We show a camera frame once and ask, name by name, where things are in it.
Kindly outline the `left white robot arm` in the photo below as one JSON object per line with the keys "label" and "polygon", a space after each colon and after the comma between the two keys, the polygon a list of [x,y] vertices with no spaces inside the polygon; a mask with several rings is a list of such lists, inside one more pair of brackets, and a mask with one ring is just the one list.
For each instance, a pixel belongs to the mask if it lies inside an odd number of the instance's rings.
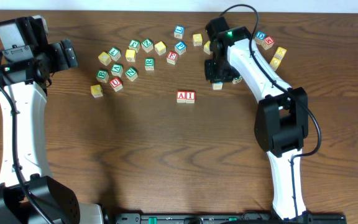
{"label": "left white robot arm", "polygon": [[44,113],[50,77],[78,64],[69,39],[49,43],[41,16],[0,22],[3,155],[0,223],[107,223],[98,204],[80,203],[52,177]]}

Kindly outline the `blue 2 block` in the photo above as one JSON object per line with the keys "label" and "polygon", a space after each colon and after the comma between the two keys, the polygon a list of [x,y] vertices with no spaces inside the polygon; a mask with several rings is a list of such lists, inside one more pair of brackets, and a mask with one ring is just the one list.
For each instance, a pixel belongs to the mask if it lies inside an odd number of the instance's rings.
{"label": "blue 2 block", "polygon": [[223,82],[212,83],[213,90],[222,90]]}

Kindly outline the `red I block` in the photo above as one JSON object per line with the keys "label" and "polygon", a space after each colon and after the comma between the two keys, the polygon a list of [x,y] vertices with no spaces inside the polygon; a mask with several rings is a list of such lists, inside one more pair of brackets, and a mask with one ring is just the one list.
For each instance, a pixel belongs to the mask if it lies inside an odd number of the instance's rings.
{"label": "red I block", "polygon": [[185,103],[194,104],[196,100],[196,92],[195,91],[187,91]]}

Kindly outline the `red A block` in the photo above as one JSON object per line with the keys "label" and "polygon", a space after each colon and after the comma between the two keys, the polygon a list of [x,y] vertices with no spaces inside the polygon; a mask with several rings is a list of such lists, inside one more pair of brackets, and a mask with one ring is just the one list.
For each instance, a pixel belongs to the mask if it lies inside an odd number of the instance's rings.
{"label": "red A block", "polygon": [[177,103],[186,103],[186,91],[177,91]]}

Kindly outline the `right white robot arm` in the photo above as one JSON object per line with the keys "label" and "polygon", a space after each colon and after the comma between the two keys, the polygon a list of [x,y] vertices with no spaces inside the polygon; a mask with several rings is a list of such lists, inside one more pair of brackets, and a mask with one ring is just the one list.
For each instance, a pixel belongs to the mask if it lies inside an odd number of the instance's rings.
{"label": "right white robot arm", "polygon": [[301,194],[300,154],[308,136],[308,97],[293,89],[261,56],[246,27],[229,28],[225,18],[206,25],[213,57],[204,63],[205,77],[212,84],[242,78],[257,103],[255,138],[268,155],[273,177],[273,210],[282,220],[305,212]]}

